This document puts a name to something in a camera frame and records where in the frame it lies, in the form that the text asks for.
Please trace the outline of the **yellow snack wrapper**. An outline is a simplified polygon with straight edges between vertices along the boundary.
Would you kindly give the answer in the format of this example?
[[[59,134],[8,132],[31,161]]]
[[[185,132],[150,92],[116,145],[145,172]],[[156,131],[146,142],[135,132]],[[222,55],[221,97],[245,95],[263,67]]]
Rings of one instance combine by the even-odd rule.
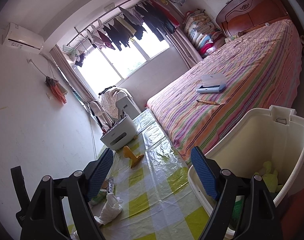
[[[123,156],[131,160],[131,168],[134,168],[144,158],[143,154],[134,155],[128,146],[123,147]]]

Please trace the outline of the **white appliance with cloth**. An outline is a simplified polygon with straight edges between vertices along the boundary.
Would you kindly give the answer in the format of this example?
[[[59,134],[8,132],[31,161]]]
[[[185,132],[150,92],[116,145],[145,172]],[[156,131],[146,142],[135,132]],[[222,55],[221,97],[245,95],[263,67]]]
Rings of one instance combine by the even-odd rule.
[[[120,119],[126,113],[133,120],[140,113],[132,95],[125,88],[111,86],[98,94],[103,109],[113,118]]]

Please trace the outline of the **pink left curtain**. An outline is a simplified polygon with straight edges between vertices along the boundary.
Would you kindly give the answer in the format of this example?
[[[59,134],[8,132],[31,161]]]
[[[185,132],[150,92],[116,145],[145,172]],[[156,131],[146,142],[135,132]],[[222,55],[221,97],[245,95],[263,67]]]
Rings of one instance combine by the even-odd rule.
[[[90,91],[89,87],[80,78],[76,71],[69,65],[67,59],[61,52],[59,46],[55,45],[51,50],[50,54],[57,64],[58,68],[63,72],[72,88],[78,93],[83,101],[89,103],[96,100],[95,94]]]

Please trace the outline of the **white tissue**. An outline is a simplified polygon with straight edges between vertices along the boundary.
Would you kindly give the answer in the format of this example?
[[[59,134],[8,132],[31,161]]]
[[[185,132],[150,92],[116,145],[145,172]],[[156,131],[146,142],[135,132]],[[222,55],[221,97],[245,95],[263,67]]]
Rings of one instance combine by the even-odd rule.
[[[94,217],[95,221],[100,225],[108,224],[122,212],[122,203],[123,200],[121,198],[116,197],[113,193],[108,193],[106,195],[106,203],[104,204],[99,217]]]

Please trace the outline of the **striped bed sheet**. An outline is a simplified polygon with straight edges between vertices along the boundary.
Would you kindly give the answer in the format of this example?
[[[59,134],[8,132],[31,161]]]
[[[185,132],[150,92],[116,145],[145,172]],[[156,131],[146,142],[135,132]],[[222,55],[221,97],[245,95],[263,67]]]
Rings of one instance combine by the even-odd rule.
[[[298,31],[291,20],[280,20],[224,44],[152,96],[147,107],[182,159],[190,163],[194,146],[207,153],[249,110],[291,107],[301,70]],[[203,75],[217,73],[227,79],[223,92],[196,92]]]

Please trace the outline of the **hanging dark clothes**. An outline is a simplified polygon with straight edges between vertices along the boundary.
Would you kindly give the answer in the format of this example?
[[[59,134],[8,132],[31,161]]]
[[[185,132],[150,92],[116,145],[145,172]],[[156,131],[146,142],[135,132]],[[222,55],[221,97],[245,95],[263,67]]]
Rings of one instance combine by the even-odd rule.
[[[62,46],[69,56],[75,57],[75,66],[81,67],[86,53],[78,47],[88,41],[95,49],[109,48],[122,50],[130,47],[130,42],[136,38],[141,40],[147,31],[144,24],[150,28],[159,41],[167,35],[175,33],[180,27],[179,20],[171,13],[168,3],[171,0],[127,0],[117,6],[112,6],[97,20],[90,23],[68,44]]]

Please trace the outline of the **silver pill blister pack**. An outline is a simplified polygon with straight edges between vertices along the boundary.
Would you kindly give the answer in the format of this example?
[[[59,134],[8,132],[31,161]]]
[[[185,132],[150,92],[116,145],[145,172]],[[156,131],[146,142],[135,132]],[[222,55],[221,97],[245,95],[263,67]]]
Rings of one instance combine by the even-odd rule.
[[[108,180],[108,187],[107,187],[107,192],[108,193],[114,193],[114,179],[113,177],[110,177]]]

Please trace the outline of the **yellow pencil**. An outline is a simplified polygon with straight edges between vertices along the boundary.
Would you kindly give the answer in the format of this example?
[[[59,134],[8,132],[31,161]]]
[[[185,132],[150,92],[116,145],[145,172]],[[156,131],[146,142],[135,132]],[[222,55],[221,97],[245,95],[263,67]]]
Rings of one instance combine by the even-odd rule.
[[[219,103],[217,103],[215,101],[207,101],[207,100],[199,100],[199,99],[197,99],[196,102],[207,104],[207,105],[215,105],[215,106],[219,106],[220,105]]]

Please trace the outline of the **pink right curtain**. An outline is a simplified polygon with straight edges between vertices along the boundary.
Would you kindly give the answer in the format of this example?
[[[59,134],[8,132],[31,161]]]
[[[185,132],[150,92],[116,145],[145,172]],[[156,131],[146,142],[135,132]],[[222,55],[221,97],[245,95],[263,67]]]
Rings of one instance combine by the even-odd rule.
[[[167,31],[167,36],[182,57],[188,69],[191,69],[202,61],[202,57],[180,28],[175,29],[173,34]]]

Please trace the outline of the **white air conditioner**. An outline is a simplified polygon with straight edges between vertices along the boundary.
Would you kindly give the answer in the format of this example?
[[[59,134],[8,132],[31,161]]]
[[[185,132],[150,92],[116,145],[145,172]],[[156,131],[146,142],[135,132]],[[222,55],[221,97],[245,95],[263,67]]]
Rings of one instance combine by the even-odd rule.
[[[44,38],[40,35],[10,22],[3,35],[4,46],[39,54],[44,48]]]

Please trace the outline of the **stack of folded quilts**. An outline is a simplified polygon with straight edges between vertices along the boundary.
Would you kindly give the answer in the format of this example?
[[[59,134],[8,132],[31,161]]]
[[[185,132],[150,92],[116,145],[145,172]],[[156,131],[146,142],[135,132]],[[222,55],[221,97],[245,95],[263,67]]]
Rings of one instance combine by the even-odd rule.
[[[186,12],[183,25],[185,35],[203,59],[225,44],[225,35],[210,20],[205,10]]]

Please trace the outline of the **pink curtain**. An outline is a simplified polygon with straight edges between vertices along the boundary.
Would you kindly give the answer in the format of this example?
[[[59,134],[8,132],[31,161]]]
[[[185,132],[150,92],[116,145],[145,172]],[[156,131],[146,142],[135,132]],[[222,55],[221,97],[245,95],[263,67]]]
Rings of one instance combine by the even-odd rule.
[[[50,54],[57,64],[58,68],[63,72],[72,88],[78,93],[83,101],[89,103],[96,100],[95,94],[90,91],[89,87],[80,78],[76,71],[69,65],[67,59],[61,52],[59,46],[55,45],[51,50]]]
[[[173,34],[167,31],[167,36],[182,57],[188,69],[191,69],[202,61],[202,57],[180,28],[175,29]]]

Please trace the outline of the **blue white pencil case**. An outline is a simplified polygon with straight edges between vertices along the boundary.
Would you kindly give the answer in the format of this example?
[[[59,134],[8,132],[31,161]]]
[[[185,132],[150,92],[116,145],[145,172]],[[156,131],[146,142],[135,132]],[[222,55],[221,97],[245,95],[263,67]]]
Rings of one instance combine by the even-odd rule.
[[[201,84],[196,88],[200,94],[221,93],[225,90],[227,79],[222,73],[207,74],[201,77]]]

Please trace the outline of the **small wrapped green bag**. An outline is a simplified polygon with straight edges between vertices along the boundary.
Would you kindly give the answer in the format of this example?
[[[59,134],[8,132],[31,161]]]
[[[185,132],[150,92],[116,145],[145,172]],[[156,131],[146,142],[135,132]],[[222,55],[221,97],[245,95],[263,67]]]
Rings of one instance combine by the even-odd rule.
[[[105,200],[107,193],[108,192],[106,191],[106,189],[100,189],[99,193],[93,198],[91,198],[90,200],[91,205],[97,205],[103,200]]]

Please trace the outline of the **orange cloth on wall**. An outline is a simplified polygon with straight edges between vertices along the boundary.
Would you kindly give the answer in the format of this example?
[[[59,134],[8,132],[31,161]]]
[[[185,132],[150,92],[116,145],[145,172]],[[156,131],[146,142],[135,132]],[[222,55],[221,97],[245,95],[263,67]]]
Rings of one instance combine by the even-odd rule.
[[[67,103],[67,100],[58,86],[58,80],[46,76],[45,83],[51,90],[52,94],[63,104]]]

